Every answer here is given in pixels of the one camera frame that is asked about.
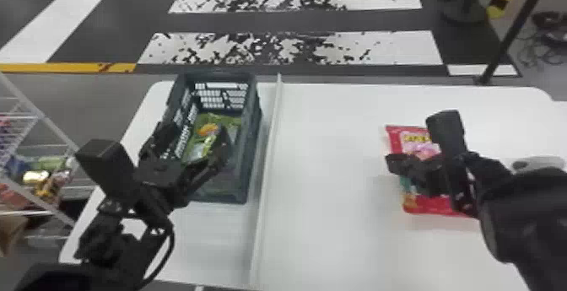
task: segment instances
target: snack package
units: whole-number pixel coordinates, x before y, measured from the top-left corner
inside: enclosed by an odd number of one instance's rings
[[[236,134],[241,125],[240,117],[204,113],[197,115],[195,129],[191,139],[187,143],[183,162],[191,162],[207,156],[208,150],[216,139],[220,125],[226,127],[232,143],[236,140]]]
[[[440,154],[439,145],[432,143],[427,128],[386,126],[390,147],[393,154],[415,154],[425,160]],[[419,188],[404,176],[400,177],[403,189],[403,210],[412,214],[438,214],[464,216],[451,208],[451,199],[447,195],[427,197]]]

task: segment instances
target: products on shelf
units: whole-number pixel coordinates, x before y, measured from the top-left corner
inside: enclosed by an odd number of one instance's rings
[[[56,203],[61,188],[71,180],[71,168],[74,167],[73,157],[40,156],[25,157],[13,155],[4,168],[4,174],[10,179],[25,186],[33,186],[34,195],[51,204]],[[10,209],[20,210],[33,206],[24,197],[0,187],[0,201]]]
[[[47,182],[49,179],[49,171],[27,171],[22,177],[22,182],[27,186],[34,186]]]

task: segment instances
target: gray floor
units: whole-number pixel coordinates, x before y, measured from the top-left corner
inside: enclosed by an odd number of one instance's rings
[[[518,44],[512,48],[513,54]],[[543,70],[521,70],[523,78],[500,78],[494,85],[532,86],[546,91],[554,100],[567,100],[567,65]],[[69,75],[8,74],[36,105],[69,137],[82,145],[93,137],[120,140],[148,88],[175,75]],[[470,78],[400,77],[284,77],[289,82],[353,84],[441,84],[472,85]],[[273,81],[275,76],[260,77]],[[57,250],[38,250],[25,245],[0,259],[0,281],[11,290],[25,270],[37,261],[56,261]],[[153,283],[147,290],[192,290],[193,286]]]

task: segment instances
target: metal shelf rack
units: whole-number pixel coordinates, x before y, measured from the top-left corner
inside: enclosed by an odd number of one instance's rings
[[[75,144],[51,119],[37,108],[19,91],[8,78],[0,73],[0,185],[4,190],[12,191],[20,199],[27,200],[26,207],[14,207],[3,202],[0,197],[0,216],[21,215],[28,218],[51,215],[50,220],[39,228],[24,234],[34,239],[64,239],[75,221],[59,208],[63,200],[89,197],[95,185],[88,178],[73,178],[77,171],[76,164],[66,167],[70,179],[53,200],[44,200],[34,194],[33,186],[20,184],[8,173],[8,165],[14,158],[38,158],[58,156],[72,158],[78,150]]]

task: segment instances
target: floor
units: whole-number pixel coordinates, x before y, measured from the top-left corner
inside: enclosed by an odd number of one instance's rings
[[[462,27],[443,20],[439,0],[41,3],[43,12],[0,41],[0,70],[99,62],[97,72],[224,66],[256,74],[458,76],[482,72],[498,45],[488,21]],[[499,75],[517,75],[510,59],[502,63]]]
[[[9,20],[9,24],[4,25],[2,20],[2,28],[0,28],[0,46],[7,43],[13,38],[18,31],[27,25],[32,19],[41,12],[52,0],[27,0],[26,3],[20,1],[11,3],[9,0],[0,0],[0,18],[7,14],[13,15],[13,19]],[[315,11],[309,12],[319,21],[320,28],[314,29],[313,23],[305,22],[304,18],[307,13],[301,11],[287,13],[264,13],[265,17],[259,17],[252,13],[236,13],[241,17],[238,24],[232,25],[234,15],[216,13],[168,13],[173,0],[163,0],[159,6],[155,3],[152,6],[158,6],[161,12],[155,16],[147,15],[147,3],[144,0],[137,0],[134,4],[128,4],[128,1],[120,0],[98,0],[101,5],[92,12],[90,17],[84,17],[77,25],[78,28],[63,36],[63,41],[47,54],[45,60],[41,60],[46,55],[38,55],[41,62],[133,62],[139,63],[139,58],[147,51],[149,42],[155,33],[159,32],[198,32],[198,33],[229,33],[228,31],[254,31],[252,34],[261,33],[261,31],[270,31],[277,34],[281,30],[292,30],[296,34],[298,32],[315,32],[329,31],[326,30],[328,25],[337,26],[333,35],[338,32],[362,32],[363,30],[433,30],[436,45],[439,48],[441,59],[444,64],[447,63],[486,63],[489,54],[484,54],[486,48],[474,46],[473,55],[471,57],[467,50],[459,47],[451,47],[444,42],[450,37],[444,38],[439,36],[440,32],[435,31],[436,21],[422,19],[419,26],[415,28],[410,25],[400,28],[399,24],[403,24],[403,18],[397,17],[401,13],[396,11],[378,13],[360,13],[356,11],[346,12],[325,12]],[[421,0],[424,9],[427,11],[428,5],[432,0]],[[118,7],[112,7],[112,4],[120,3]],[[183,7],[183,2],[176,7],[180,11],[188,10]],[[114,30],[112,26],[104,26],[99,24],[97,19],[117,19],[121,21],[121,26],[126,26],[127,32],[122,29]],[[504,32],[504,28],[496,31],[499,34]],[[480,29],[478,31],[484,33],[484,39],[491,38],[488,48],[494,49],[495,35],[486,35],[492,32],[490,29]],[[93,43],[88,38],[90,35],[100,40],[100,46],[92,47]],[[156,45],[159,46],[160,40],[166,41],[165,34],[158,34]],[[82,56],[76,54],[77,49],[74,46],[86,46],[89,50],[84,50]],[[513,57],[520,49],[520,43],[516,42],[511,50],[510,56]],[[162,74],[28,74],[13,73],[8,77],[36,103],[64,132],[66,132],[77,144],[84,144],[93,137],[110,138],[119,140],[127,128],[127,123],[132,119],[134,112],[145,95],[148,88],[159,81],[171,80],[175,78],[175,73],[180,72],[180,66],[176,64],[152,66],[145,65],[140,68],[148,73]],[[546,91],[554,100],[567,101],[567,66],[546,66],[543,70],[535,68],[524,68],[518,64],[522,78],[496,78],[494,85],[503,86],[533,86]],[[283,71],[286,80],[290,82],[310,82],[310,83],[353,83],[353,84],[441,84],[441,85],[472,85],[473,81],[470,77],[449,77],[449,72],[444,69],[439,71],[438,66],[424,65],[358,65],[355,67],[339,64],[325,66],[298,66],[297,68],[289,66],[279,66],[279,68],[271,68],[266,66],[256,66],[248,68],[255,71],[261,81],[275,80],[276,71]],[[482,107],[482,100],[479,99],[479,107]],[[22,245],[19,247],[14,256],[7,259],[0,259],[0,280],[3,285],[7,286],[7,290],[19,281],[21,275],[24,274],[27,267],[37,261],[56,261],[57,249],[36,249]],[[192,286],[173,284],[173,283],[153,283],[146,288],[147,290],[191,290]],[[205,288],[206,290],[214,290],[214,288]]]

